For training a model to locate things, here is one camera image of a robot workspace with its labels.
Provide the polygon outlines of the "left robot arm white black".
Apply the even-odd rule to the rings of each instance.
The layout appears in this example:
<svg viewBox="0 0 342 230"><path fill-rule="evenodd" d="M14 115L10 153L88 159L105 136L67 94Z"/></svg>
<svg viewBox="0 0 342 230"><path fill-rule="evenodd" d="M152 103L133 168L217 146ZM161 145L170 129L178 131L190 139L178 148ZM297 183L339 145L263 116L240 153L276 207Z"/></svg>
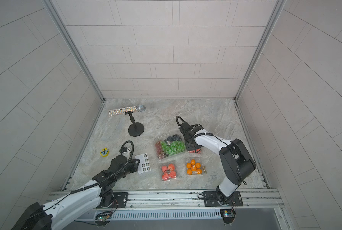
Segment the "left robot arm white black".
<svg viewBox="0 0 342 230"><path fill-rule="evenodd" d="M111 160L107 170L95 175L79 189L43 205L30 205L14 224L14 230L61 230L77 218L94 208L110 208L109 216L119 207L126 205L126 198L115 195L116 182L130 173L137 172L140 161L133 159L134 144L125 141L120 154Z"/></svg>

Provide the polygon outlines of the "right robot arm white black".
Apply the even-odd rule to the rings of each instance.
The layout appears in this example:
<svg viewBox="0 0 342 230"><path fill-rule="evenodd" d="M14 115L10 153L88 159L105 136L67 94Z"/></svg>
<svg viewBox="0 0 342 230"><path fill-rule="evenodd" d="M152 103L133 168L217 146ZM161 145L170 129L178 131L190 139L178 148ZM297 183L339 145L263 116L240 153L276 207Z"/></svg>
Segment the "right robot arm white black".
<svg viewBox="0 0 342 230"><path fill-rule="evenodd" d="M222 206L233 202L233 194L257 168L255 161L244 143L239 140L226 140L208 132L200 124L190 125L176 116L179 131L184 137L187 151L197 152L202 147L220 157L225 173L224 180L216 188L216 197Z"/></svg>

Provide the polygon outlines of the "white sticker sheet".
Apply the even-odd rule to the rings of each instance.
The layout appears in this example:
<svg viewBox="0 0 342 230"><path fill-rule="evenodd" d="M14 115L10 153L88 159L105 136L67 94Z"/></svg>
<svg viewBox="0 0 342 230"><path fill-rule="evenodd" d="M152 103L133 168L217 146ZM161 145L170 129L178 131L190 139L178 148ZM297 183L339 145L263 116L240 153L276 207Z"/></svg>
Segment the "white sticker sheet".
<svg viewBox="0 0 342 230"><path fill-rule="evenodd" d="M138 166L138 174L147 173L151 171L148 154L136 155L135 158L140 161Z"/></svg>

